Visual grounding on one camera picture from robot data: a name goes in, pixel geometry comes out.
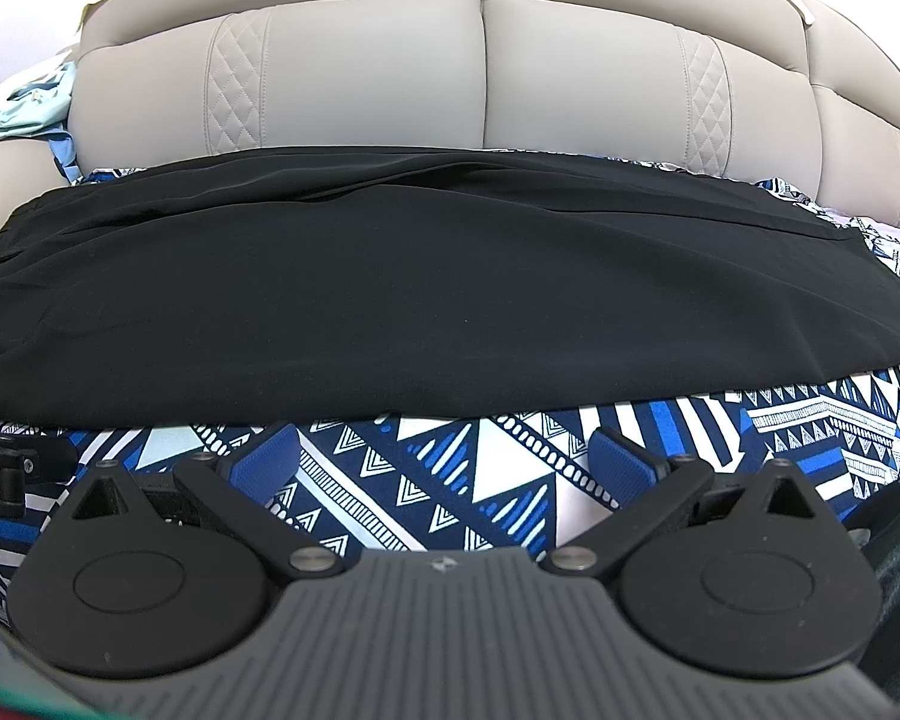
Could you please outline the black pants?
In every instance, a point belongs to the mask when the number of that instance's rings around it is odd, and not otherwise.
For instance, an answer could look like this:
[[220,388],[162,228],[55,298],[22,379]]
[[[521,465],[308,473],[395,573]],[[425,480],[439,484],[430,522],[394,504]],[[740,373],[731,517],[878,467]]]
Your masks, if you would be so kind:
[[762,188],[587,156],[276,148],[0,231],[0,421],[491,416],[900,364],[900,279]]

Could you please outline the beige leather sofa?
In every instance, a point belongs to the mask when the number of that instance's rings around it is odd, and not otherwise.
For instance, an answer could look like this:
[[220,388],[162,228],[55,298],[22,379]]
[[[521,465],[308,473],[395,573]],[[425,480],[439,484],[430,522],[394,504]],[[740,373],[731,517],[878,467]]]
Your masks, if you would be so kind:
[[529,149],[779,177],[900,227],[900,70],[820,0],[100,0],[73,59],[84,171]]

